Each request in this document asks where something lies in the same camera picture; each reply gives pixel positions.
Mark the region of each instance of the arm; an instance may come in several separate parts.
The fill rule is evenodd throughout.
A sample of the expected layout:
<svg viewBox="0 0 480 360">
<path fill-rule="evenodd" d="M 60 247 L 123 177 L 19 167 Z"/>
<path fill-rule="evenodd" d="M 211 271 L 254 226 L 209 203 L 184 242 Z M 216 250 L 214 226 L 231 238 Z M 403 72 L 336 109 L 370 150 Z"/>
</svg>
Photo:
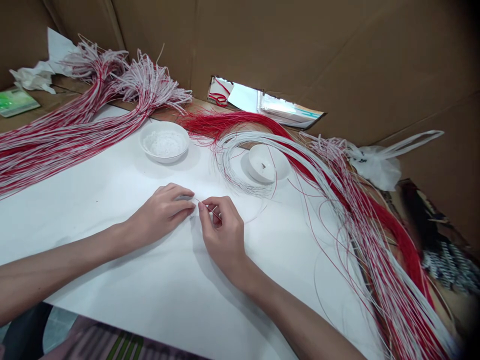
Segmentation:
<svg viewBox="0 0 480 360">
<path fill-rule="evenodd" d="M 79 276 L 164 237 L 195 207 L 191 201 L 176 199 L 193 195 L 168 184 L 123 223 L 0 266 L 0 327 Z"/>
<path fill-rule="evenodd" d="M 203 240 L 225 276 L 276 324 L 300 359 L 363 359 L 320 315 L 269 278 L 245 254 L 244 223 L 229 197 L 198 204 Z M 209 212 L 213 212 L 213 223 Z"/>
</svg>

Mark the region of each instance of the white bowl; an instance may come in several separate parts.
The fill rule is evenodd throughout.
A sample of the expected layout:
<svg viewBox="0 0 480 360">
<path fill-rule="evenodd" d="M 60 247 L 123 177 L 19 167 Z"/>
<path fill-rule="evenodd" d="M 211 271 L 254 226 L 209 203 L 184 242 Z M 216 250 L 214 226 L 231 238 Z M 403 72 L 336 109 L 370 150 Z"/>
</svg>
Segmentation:
<svg viewBox="0 0 480 360">
<path fill-rule="evenodd" d="M 141 148 L 159 163 L 176 162 L 189 145 L 189 133 L 174 122 L 152 120 L 140 132 Z"/>
<path fill-rule="evenodd" d="M 271 184 L 289 175 L 290 163 L 277 148 L 259 144 L 248 154 L 248 173 L 260 183 Z"/>
</svg>

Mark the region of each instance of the small white bowl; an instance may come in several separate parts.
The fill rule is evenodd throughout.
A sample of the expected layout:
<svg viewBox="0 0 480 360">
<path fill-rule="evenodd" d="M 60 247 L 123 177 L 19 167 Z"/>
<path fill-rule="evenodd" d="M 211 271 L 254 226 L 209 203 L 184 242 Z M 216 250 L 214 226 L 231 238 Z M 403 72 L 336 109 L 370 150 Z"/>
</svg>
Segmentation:
<svg viewBox="0 0 480 360">
<path fill-rule="evenodd" d="M 290 163 L 277 148 L 259 144 L 248 154 L 248 173 L 260 183 L 271 184 L 289 175 Z"/>
<path fill-rule="evenodd" d="M 162 137 L 162 133 L 167 133 L 166 141 L 169 141 L 178 151 L 168 151 L 165 155 L 160 155 L 153 149 L 153 141 L 155 141 L 155 133 L 158 138 Z M 189 133 L 180 125 L 174 122 L 152 120 L 140 132 L 140 146 L 143 151 L 150 157 L 163 164 L 174 163 L 185 154 L 190 145 Z"/>
</svg>

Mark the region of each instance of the white paper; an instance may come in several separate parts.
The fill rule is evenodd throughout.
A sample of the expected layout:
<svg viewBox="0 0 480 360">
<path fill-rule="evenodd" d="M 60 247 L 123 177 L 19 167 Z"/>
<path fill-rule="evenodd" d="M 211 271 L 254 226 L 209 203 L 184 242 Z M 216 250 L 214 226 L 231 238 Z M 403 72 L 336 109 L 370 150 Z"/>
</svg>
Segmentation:
<svg viewBox="0 0 480 360">
<path fill-rule="evenodd" d="M 243 111 L 258 114 L 258 92 L 256 89 L 236 83 L 228 97 L 228 102 Z"/>
<path fill-rule="evenodd" d="M 126 113 L 106 105 L 99 118 Z M 245 220 L 258 213 L 262 200 L 232 191 L 212 166 L 208 147 L 191 144 L 183 161 L 160 165 L 146 156 L 139 138 L 136 131 L 97 156 L 0 201 L 0 265 L 120 223 L 170 182 L 192 189 L 199 200 L 229 195 Z M 242 159 L 248 155 L 242 152 L 232 154 L 239 155 L 231 161 L 238 174 L 243 174 Z M 289 179 L 297 188 L 301 181 L 303 191 L 313 194 L 294 173 Z M 331 205 L 322 206 L 324 227 L 312 216 L 322 198 L 309 200 L 311 223 L 323 250 L 307 225 L 303 195 L 286 179 L 278 182 L 273 201 L 245 225 L 245 250 L 367 359 L 384 359 L 375 320 L 345 280 L 343 265 L 358 286 L 363 282 L 354 271 L 359 268 L 356 260 L 347 258 L 343 247 L 339 258 L 330 234 L 339 233 L 337 217 Z M 85 274 L 46 302 L 209 359 L 296 359 L 271 320 L 213 264 L 201 231 L 194 213 L 161 241 Z M 347 244 L 341 233 L 339 239 Z"/>
<path fill-rule="evenodd" d="M 69 66 L 62 65 L 60 62 L 65 59 L 68 54 L 79 52 L 74 43 L 55 30 L 48 28 L 48 64 L 55 74 L 65 76 L 72 75 L 72 69 Z"/>
<path fill-rule="evenodd" d="M 231 91 L 230 96 L 228 97 L 228 102 L 240 110 L 247 111 L 250 113 L 260 114 L 258 109 L 258 99 L 261 96 L 259 90 L 253 89 L 242 84 L 235 83 L 233 90 Z M 277 123 L 282 125 L 287 125 L 294 128 L 304 129 L 310 126 L 315 120 L 306 121 L 306 122 L 289 122 L 280 116 L 274 116 L 271 114 L 263 114 L 269 117 L 272 120 L 275 120 Z"/>
</svg>

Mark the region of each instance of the rectangular opening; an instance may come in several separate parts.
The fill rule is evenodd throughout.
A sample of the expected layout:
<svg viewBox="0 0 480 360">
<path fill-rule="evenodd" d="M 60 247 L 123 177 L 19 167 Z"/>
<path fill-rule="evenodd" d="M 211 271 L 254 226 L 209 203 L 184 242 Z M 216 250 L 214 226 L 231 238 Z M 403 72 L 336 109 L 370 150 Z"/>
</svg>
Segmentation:
<svg viewBox="0 0 480 360">
<path fill-rule="evenodd" d="M 262 114 L 279 124 L 302 130 L 308 129 L 325 115 L 322 111 L 273 97 L 218 76 L 211 78 L 208 100 L 221 107 Z"/>
</svg>

